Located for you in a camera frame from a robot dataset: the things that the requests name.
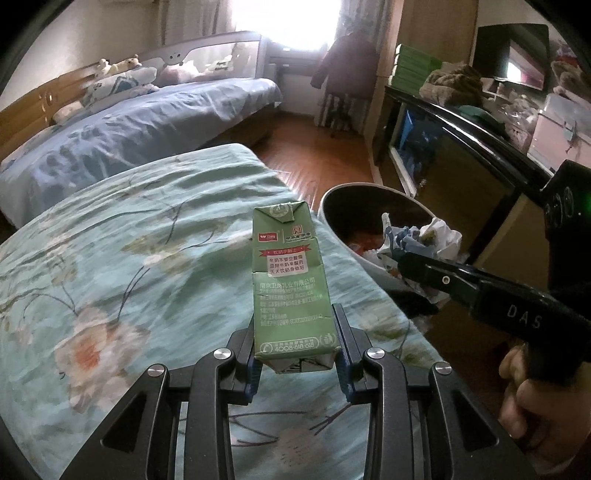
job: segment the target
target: blue bedsheet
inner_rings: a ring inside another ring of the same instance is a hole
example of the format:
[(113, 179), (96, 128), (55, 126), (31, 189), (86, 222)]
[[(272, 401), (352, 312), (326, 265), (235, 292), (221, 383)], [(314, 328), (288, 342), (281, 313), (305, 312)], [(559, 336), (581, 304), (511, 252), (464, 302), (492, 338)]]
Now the blue bedsheet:
[[(84, 189), (0, 246), (0, 415), (44, 480), (148, 366), (191, 365), (248, 325), (253, 209), (295, 199), (247, 148), (226, 145)], [(330, 298), (351, 325), (411, 364), (440, 359), (315, 224)], [(369, 407), (347, 405), (335, 370), (265, 367), (255, 401), (230, 413), (239, 479), (363, 476)]]
[(78, 190), (130, 168), (193, 151), (281, 92), (267, 79), (169, 86), (82, 114), (0, 174), (0, 209), (20, 228)]

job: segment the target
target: blue gripper pad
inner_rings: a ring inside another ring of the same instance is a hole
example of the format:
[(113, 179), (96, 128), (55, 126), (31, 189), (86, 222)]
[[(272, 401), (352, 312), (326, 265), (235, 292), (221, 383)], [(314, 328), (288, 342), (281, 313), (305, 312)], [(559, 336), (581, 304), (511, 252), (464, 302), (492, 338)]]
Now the blue gripper pad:
[(352, 382), (352, 366), (351, 363), (348, 361), (348, 356), (344, 349), (341, 349), (339, 354), (335, 359), (335, 367), (336, 373), (339, 377), (339, 384), (341, 392), (344, 393), (345, 398), (349, 403), (353, 403), (353, 396), (355, 394), (355, 390), (353, 389), (353, 382)]
[(248, 359), (248, 384), (246, 385), (246, 396), (248, 403), (252, 402), (253, 397), (258, 392), (258, 386), (261, 382), (262, 363), (253, 355)]

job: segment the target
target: window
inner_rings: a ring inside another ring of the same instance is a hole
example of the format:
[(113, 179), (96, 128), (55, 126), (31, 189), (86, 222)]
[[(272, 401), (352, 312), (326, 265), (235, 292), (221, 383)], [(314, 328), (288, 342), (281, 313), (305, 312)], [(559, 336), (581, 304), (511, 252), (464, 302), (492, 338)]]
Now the window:
[(332, 45), (340, 0), (233, 0), (236, 30), (254, 30), (297, 50)]

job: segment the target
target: glass cabinet door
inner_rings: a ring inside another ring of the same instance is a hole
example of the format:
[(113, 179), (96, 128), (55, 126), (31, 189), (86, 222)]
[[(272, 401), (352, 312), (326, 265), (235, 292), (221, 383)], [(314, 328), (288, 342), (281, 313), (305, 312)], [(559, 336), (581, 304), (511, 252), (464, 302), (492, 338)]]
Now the glass cabinet door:
[(503, 220), (499, 213), (504, 210), (506, 216), (512, 205), (514, 187), (493, 175), (444, 124), (419, 108), (402, 105), (387, 157), (382, 164), (389, 165), (381, 164), (380, 171), (394, 167), (407, 194), (462, 233), (464, 253), (481, 250), (478, 239), (490, 230), (489, 221), (496, 222), (496, 231)]

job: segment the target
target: television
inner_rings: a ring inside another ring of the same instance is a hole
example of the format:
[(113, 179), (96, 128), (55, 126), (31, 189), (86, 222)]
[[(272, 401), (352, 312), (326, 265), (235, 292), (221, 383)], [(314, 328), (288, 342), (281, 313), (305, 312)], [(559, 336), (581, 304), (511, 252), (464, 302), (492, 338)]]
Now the television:
[(478, 28), (472, 66), (483, 77), (544, 91), (550, 75), (548, 25), (515, 23)]

